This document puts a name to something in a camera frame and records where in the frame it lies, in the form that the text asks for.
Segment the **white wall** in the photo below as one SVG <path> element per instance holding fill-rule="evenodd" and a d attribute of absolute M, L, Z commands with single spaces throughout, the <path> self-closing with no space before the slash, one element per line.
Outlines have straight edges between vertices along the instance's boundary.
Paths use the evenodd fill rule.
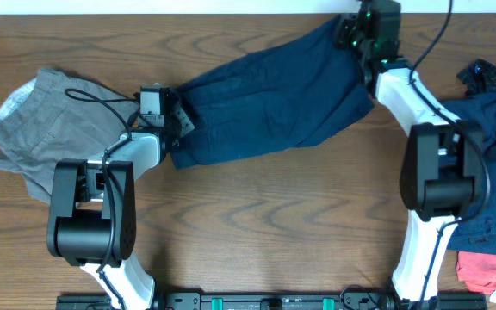
<path fill-rule="evenodd" d="M 397 0 L 444 13 L 449 0 Z M 357 12 L 356 0 L 0 0 L 0 14 L 300 14 Z M 456 13 L 496 13 L 496 0 L 454 0 Z"/>

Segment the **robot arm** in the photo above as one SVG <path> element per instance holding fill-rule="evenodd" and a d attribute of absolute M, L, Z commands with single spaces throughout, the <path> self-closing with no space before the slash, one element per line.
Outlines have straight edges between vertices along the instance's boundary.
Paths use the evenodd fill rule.
<path fill-rule="evenodd" d="M 456 224 L 442 230 L 440 239 L 438 232 L 465 215 L 480 197 L 481 166 L 468 141 L 412 87 L 411 65 L 398 54 L 399 29 L 398 3 L 363 0 L 359 14 L 338 25 L 336 44 L 356 55 L 369 93 L 392 113 L 409 137 L 400 175 L 400 193 L 409 220 L 401 259 L 391 280 L 398 302 L 420 301 L 430 269 L 424 292 L 427 302 L 437 296 L 439 269 Z M 464 127 L 475 141 L 482 141 L 478 124 L 461 121 L 445 109 L 420 82 L 417 72 L 412 79 L 431 105 Z"/>
<path fill-rule="evenodd" d="M 393 294 L 342 292 L 335 295 L 205 295 L 173 293 L 161 299 L 154 279 L 145 273 L 133 254 L 135 241 L 135 200 L 133 183 L 146 170 L 158 164 L 173 141 L 194 127 L 177 106 L 169 107 L 166 89 L 142 88 L 140 130 L 132 141 L 108 159 L 113 176 L 116 226 L 112 257 L 103 269 L 106 278 L 96 272 L 109 245 L 109 202 L 101 177 L 102 155 L 82 160 L 65 159 L 58 163 L 53 182 L 53 196 L 47 246 L 55 257 L 63 257 L 72 266 L 80 266 L 99 281 L 112 307 L 129 310 L 172 308 L 174 310 L 297 310 L 409 309 L 419 302 L 425 275 L 431 269 L 424 293 L 427 308 L 487 308 L 482 295 L 437 296 L 437 276 L 447 244 L 456 225 L 440 228 L 464 216 L 468 206 L 480 197 L 481 166 L 477 155 L 463 137 L 414 91 L 409 83 L 410 65 L 399 54 L 400 5 L 393 0 L 363 0 L 358 15 L 338 25 L 338 48 L 349 49 L 361 67 L 362 82 L 369 94 L 386 106 L 408 136 L 400 193 L 408 209 L 409 221 L 400 263 L 392 276 Z M 462 121 L 445 110 L 419 81 L 415 85 L 433 106 L 464 127 L 475 141 L 482 141 L 479 125 Z M 181 115 L 166 122 L 166 110 Z M 80 202 L 102 201 L 101 211 L 77 208 Z M 431 266 L 434 251 L 437 253 Z M 60 297 L 57 309 L 104 309 L 108 297 Z"/>
<path fill-rule="evenodd" d="M 115 207 L 111 227 L 107 184 L 102 175 L 101 152 L 87 159 L 63 159 L 57 163 L 47 229 L 47 247 L 55 257 L 79 266 L 92 275 L 110 297 L 113 308 L 158 309 L 159 294 L 152 277 L 143 271 L 133 253 L 136 235 L 134 182 L 159 164 L 170 146 L 194 126 L 169 89 L 141 88 L 139 127 L 109 149 L 107 159 Z M 80 208 L 82 202 L 102 202 L 102 210 Z M 110 234 L 115 241 L 109 245 Z M 108 247 L 111 255 L 100 276 Z"/>

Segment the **gray fabric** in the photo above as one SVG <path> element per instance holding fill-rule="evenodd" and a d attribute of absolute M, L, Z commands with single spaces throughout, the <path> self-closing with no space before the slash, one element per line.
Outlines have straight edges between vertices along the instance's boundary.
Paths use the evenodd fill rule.
<path fill-rule="evenodd" d="M 123 96 L 83 79 L 41 69 L 28 99 L 0 120 L 0 170 L 20 173 L 28 194 L 49 203 L 53 174 L 62 158 L 86 158 L 114 144 L 125 130 L 99 103 L 79 102 L 65 89 L 86 91 L 103 100 Z M 135 102 L 109 104 L 125 120 L 137 113 Z"/>

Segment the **green clip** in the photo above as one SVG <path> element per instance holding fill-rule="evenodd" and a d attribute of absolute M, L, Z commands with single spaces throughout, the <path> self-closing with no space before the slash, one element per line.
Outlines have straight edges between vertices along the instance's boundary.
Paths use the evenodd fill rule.
<path fill-rule="evenodd" d="M 334 310 L 334 299 L 324 298 L 323 299 L 323 310 Z"/>
<path fill-rule="evenodd" d="M 223 310 L 223 300 L 221 298 L 212 299 L 212 310 Z"/>

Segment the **red fabric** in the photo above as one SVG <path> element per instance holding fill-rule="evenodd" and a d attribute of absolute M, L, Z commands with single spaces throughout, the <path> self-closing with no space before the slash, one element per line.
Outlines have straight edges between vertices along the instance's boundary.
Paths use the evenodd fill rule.
<path fill-rule="evenodd" d="M 461 251 L 456 274 L 470 291 L 490 295 L 496 289 L 496 255 Z"/>

